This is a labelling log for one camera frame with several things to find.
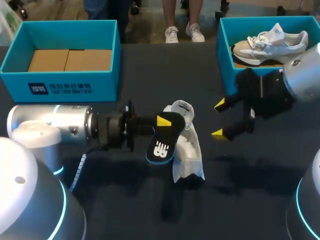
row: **blue shoe box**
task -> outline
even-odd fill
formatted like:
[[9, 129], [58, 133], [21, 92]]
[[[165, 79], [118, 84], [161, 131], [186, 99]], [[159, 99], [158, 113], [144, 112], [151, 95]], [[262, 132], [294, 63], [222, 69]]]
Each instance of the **blue shoe box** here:
[[[44, 50], [109, 51], [109, 68], [29, 72], [35, 52]], [[16, 103], [115, 102], [120, 61], [115, 20], [25, 21], [9, 47], [0, 76]]]
[[[217, 37], [217, 56], [222, 80], [227, 95], [237, 92], [236, 75], [245, 68], [237, 68], [230, 47], [248, 36], [255, 37], [264, 31], [270, 31], [279, 23], [288, 34], [308, 33], [308, 49], [320, 42], [320, 26], [313, 16], [271, 16], [271, 17], [225, 17], [220, 19]], [[259, 76], [279, 70], [282, 67], [252, 67]]]

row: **shoe box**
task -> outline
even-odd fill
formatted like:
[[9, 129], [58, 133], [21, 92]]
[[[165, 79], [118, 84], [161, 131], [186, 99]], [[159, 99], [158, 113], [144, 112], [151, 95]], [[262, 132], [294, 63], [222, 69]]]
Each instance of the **shoe box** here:
[[282, 68], [282, 64], [271, 60], [260, 66], [247, 66], [232, 56], [231, 47], [248, 37], [256, 37], [259, 33], [270, 31], [279, 23], [285, 33], [308, 33], [308, 49], [320, 42], [320, 26], [313, 16], [270, 16], [270, 17], [225, 17], [219, 22], [217, 37], [217, 57], [221, 77], [227, 95], [237, 92], [236, 75], [246, 68], [252, 68], [262, 76]]
[[115, 20], [25, 21], [0, 76], [16, 103], [115, 102], [120, 61]]

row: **person's legs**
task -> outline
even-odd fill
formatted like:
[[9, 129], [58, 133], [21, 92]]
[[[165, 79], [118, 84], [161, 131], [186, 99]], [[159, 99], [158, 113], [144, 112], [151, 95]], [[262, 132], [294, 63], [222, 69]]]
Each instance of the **person's legs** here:
[[190, 25], [197, 24], [204, 0], [189, 0]]
[[120, 42], [125, 43], [126, 28], [129, 23], [129, 9], [132, 0], [109, 0], [108, 14], [117, 20]]
[[165, 42], [178, 43], [178, 29], [175, 26], [176, 0], [162, 0], [162, 8], [166, 21]]
[[108, 0], [84, 0], [84, 9], [89, 20], [106, 20]]
[[167, 28], [175, 26], [176, 2], [176, 0], [162, 0], [162, 8]]
[[205, 41], [204, 35], [200, 31], [198, 20], [204, 0], [189, 0], [190, 19], [185, 28], [185, 33], [189, 35], [192, 42], [200, 43]]

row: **sneaker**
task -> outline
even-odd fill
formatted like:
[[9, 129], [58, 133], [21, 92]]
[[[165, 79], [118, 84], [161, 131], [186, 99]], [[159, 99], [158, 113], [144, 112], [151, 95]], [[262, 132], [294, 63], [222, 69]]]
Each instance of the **sneaker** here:
[[266, 60], [285, 64], [300, 55], [308, 47], [308, 33], [285, 33], [279, 23], [270, 31], [263, 31], [258, 36], [236, 43], [232, 55], [250, 66], [259, 66]]
[[180, 178], [187, 178], [191, 174], [205, 180], [198, 135], [192, 123], [194, 118], [193, 107], [185, 101], [178, 100], [172, 105], [168, 105], [163, 111], [182, 114], [186, 123], [185, 129], [175, 145], [172, 164], [173, 181], [176, 183]]
[[165, 43], [167, 44], [177, 44], [178, 41], [178, 28], [175, 26], [170, 26], [165, 30]]
[[205, 42], [205, 36], [201, 33], [198, 23], [194, 23], [191, 26], [188, 25], [185, 28], [185, 33], [189, 35], [194, 43]]

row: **shoe insole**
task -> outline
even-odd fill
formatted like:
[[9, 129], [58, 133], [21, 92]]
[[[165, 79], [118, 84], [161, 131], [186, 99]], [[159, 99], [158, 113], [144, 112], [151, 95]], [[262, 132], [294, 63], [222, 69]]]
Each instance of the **shoe insole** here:
[[176, 112], [160, 112], [156, 116], [154, 135], [146, 152], [146, 159], [156, 165], [170, 162], [176, 143], [185, 129], [184, 117]]

